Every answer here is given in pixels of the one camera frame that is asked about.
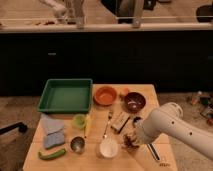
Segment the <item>white ribbed gripper body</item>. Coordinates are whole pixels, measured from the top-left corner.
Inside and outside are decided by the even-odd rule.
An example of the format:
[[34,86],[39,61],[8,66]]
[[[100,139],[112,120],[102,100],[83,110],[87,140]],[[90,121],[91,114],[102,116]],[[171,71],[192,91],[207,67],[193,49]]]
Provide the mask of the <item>white ribbed gripper body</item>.
[[134,129],[134,145],[142,145],[146,143],[146,135],[144,133],[143,124],[141,120],[138,120],[134,123],[135,129]]

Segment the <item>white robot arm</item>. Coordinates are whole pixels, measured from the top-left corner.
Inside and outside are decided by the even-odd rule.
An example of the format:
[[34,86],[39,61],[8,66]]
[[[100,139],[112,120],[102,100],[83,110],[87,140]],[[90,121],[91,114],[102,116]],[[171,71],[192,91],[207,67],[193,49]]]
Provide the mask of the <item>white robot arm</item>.
[[136,142],[150,144],[164,133],[213,160],[213,134],[188,124],[182,117],[182,108],[174,102],[153,109],[136,124]]

